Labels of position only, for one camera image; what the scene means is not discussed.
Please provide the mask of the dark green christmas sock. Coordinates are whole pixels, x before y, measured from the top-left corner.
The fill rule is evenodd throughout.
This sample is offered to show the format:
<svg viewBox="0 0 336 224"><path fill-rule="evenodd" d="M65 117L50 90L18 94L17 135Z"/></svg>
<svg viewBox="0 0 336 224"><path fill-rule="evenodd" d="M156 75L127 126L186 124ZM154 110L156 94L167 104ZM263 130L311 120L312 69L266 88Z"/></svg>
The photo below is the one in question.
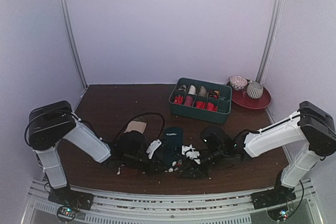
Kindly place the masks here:
<svg viewBox="0 0 336 224"><path fill-rule="evenodd" d="M183 145L184 131L180 127L170 127L163 130L163 138L161 146L168 149L168 157L160 162L168 166L169 172L172 172L177 161L182 157L181 148Z"/></svg>

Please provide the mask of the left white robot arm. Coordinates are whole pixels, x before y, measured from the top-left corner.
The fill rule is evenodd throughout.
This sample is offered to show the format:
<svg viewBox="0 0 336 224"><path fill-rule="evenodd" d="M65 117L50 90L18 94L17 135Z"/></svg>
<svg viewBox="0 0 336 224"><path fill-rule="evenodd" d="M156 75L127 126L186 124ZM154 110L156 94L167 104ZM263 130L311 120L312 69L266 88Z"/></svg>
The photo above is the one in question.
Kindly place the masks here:
<svg viewBox="0 0 336 224"><path fill-rule="evenodd" d="M154 153L162 141L157 138L146 144L144 117L147 115L142 113L131 118L113 140L107 142L88 121L75 114L68 101L63 100L30 112L24 140L38 157L56 198L64 205L71 205L76 197L75 192L69 189L57 151L59 142L66 140L72 143L108 169L125 165L154 173L159 170L160 164L154 159Z"/></svg>

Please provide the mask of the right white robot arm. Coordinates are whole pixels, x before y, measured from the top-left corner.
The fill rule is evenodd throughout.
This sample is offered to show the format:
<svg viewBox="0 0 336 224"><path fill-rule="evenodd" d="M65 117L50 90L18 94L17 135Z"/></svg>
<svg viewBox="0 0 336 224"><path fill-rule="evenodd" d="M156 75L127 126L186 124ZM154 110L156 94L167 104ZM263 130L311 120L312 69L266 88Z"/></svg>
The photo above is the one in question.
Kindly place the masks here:
<svg viewBox="0 0 336 224"><path fill-rule="evenodd" d="M205 178L209 167L217 162L238 164L246 157L255 158L278 147L304 141L294 160L279 173L276 187L269 192L274 204L287 198L289 190L296 187L318 161L335 153L334 119L309 101L301 102L297 111L263 129L245 129L230 137L222 128L210 125L199 136L207 149L183 161L181 175L185 178Z"/></svg>

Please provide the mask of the red socks in box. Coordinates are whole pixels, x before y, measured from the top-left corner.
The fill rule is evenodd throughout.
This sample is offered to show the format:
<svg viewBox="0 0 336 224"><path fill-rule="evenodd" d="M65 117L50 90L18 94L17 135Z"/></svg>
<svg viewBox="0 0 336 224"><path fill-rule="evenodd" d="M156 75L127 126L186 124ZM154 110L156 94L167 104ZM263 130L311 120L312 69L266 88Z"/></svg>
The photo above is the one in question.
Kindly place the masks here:
<svg viewBox="0 0 336 224"><path fill-rule="evenodd" d="M178 104L178 105L184 105L185 97L182 95L176 95L173 99L173 103ZM194 96L192 97L194 98L192 107L195 107L197 109L208 110L208 111L217 111L217 106L214 103L197 99Z"/></svg>

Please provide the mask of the beige striped sock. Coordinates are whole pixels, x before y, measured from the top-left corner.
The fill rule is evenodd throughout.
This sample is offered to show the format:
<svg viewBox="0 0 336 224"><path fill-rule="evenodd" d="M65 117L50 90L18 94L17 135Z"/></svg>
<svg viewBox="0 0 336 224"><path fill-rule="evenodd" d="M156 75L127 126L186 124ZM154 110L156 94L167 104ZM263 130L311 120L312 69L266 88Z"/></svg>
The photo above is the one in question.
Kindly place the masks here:
<svg viewBox="0 0 336 224"><path fill-rule="evenodd" d="M136 131L136 132L143 134L145 129L146 129L146 121L133 120L128 123L124 132L127 133L127 132Z"/></svg>

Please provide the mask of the maroon rolled sock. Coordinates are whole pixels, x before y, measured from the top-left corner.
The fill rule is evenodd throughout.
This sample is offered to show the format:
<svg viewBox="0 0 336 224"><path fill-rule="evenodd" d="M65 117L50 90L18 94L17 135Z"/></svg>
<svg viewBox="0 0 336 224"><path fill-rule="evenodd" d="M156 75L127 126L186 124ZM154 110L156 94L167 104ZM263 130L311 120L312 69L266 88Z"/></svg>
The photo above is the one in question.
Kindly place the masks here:
<svg viewBox="0 0 336 224"><path fill-rule="evenodd" d="M194 98L191 95L187 95L184 100L185 106L192 106Z"/></svg>

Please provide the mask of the green divided storage box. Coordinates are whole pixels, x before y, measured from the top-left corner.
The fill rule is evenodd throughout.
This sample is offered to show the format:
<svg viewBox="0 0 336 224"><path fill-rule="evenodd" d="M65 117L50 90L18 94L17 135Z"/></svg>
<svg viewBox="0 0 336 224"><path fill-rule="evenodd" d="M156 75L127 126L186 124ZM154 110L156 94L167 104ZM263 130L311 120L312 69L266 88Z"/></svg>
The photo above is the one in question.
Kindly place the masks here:
<svg viewBox="0 0 336 224"><path fill-rule="evenodd" d="M224 124L231 112L232 94L228 85L179 78L169 97L171 113Z"/></svg>

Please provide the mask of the cream rolled sock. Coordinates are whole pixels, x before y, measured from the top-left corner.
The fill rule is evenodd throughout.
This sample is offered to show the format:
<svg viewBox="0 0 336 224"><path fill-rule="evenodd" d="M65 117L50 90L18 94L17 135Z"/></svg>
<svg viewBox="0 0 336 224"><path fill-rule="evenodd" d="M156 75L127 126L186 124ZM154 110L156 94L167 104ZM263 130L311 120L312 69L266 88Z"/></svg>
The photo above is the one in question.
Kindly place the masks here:
<svg viewBox="0 0 336 224"><path fill-rule="evenodd" d="M196 95L196 92L197 92L197 86L195 86L193 84L190 85L187 94Z"/></svg>

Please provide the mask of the white striped cup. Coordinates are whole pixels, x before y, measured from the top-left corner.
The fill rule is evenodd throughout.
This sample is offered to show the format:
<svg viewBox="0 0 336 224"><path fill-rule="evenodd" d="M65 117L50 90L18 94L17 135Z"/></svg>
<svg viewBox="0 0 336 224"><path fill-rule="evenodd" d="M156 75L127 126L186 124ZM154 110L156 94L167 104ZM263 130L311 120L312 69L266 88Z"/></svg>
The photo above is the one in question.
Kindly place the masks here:
<svg viewBox="0 0 336 224"><path fill-rule="evenodd" d="M264 87L262 84L256 81L252 81L249 83L247 86L247 95L252 98L252 99L259 99L261 98L263 92L264 92Z"/></svg>

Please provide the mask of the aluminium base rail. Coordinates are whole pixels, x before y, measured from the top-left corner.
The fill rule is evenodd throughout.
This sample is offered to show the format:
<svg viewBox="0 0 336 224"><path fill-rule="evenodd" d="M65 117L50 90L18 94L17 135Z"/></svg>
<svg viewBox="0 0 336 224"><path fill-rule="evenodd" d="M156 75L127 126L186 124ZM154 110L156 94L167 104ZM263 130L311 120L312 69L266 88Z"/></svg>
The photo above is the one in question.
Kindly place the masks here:
<svg viewBox="0 0 336 224"><path fill-rule="evenodd" d="M309 179L295 188L297 199L256 209L254 190L203 195L146 195L118 193L75 186L91 193L90 210L81 210L70 223L273 223L273 210L295 210L285 223L324 223L317 195Z"/></svg>

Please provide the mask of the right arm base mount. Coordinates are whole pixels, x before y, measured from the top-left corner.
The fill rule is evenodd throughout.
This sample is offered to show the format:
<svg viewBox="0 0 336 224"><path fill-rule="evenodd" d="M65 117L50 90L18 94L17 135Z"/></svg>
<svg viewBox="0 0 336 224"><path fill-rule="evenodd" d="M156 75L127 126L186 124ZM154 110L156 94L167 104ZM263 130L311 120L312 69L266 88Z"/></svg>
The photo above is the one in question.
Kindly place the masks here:
<svg viewBox="0 0 336 224"><path fill-rule="evenodd" d="M268 208L284 204L289 200L295 200L296 194L293 188L281 187L260 191L251 194L251 201L255 209Z"/></svg>

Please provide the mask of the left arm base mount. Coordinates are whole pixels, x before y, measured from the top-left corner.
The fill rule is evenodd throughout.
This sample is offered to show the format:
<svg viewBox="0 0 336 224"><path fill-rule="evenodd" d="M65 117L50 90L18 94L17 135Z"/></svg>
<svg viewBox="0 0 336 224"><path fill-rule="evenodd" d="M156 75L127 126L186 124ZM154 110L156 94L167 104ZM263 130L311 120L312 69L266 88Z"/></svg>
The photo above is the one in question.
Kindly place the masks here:
<svg viewBox="0 0 336 224"><path fill-rule="evenodd" d="M56 196L50 193L48 200L70 208L90 210L93 203L93 194L71 190L70 194L66 196Z"/></svg>

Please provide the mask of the right aluminium corner post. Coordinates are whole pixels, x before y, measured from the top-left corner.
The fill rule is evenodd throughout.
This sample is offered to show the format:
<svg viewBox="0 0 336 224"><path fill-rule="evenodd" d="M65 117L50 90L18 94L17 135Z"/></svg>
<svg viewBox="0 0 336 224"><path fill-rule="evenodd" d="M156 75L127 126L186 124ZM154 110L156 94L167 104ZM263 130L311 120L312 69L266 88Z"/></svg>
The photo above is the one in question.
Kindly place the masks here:
<svg viewBox="0 0 336 224"><path fill-rule="evenodd" d="M274 0L266 43L256 76L256 81L260 83L264 83L266 80L267 71L271 61L272 50L275 44L275 35L280 22L283 1L284 0Z"/></svg>

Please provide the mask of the aluminium corner post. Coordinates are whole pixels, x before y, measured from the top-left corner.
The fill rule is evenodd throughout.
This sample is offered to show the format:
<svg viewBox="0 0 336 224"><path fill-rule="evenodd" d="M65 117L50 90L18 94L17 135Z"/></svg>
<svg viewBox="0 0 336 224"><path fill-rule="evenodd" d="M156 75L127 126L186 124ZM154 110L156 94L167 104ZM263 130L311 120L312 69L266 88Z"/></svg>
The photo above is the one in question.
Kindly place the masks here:
<svg viewBox="0 0 336 224"><path fill-rule="evenodd" d="M266 80L267 71L271 61L272 50L275 44L275 35L280 22L283 1L284 0L274 0L266 43L256 76L256 81L260 83L264 83Z"/></svg>
<svg viewBox="0 0 336 224"><path fill-rule="evenodd" d="M84 74L84 71L83 71L82 64L80 62L78 49L77 49L77 45L76 45L76 41L75 41L75 36L74 36L74 32L73 32L72 25L71 25L71 19L70 19L67 0L60 0L60 5L61 5L63 17L64 17L66 34L67 34L67 38L68 38L68 42L69 42L69 46L70 46L71 56L74 60L75 69L78 73L81 85L82 85L83 89L85 90L88 87L88 84L87 84L87 81L86 81L86 77L85 77L85 74Z"/></svg>

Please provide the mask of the left aluminium corner post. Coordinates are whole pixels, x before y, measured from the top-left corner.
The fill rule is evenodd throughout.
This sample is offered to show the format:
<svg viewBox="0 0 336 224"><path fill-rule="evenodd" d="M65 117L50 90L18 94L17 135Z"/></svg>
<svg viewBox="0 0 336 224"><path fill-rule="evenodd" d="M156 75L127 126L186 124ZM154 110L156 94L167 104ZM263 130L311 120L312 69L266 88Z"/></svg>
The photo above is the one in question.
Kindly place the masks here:
<svg viewBox="0 0 336 224"><path fill-rule="evenodd" d="M81 85L82 85L83 89L85 90L88 87L88 84L87 84L87 81L86 81L86 77L85 77L85 74L84 74L84 71L83 71L82 64L80 62L78 49L77 49L77 45L76 45L76 41L75 41L75 36L74 36L74 32L73 32L72 25L71 25L71 19L70 19L67 0L60 0L60 5L61 5L63 17L64 17L66 34L67 34L67 38L68 38L68 42L69 42L69 46L70 46L71 56L74 60L75 69L78 73Z"/></svg>

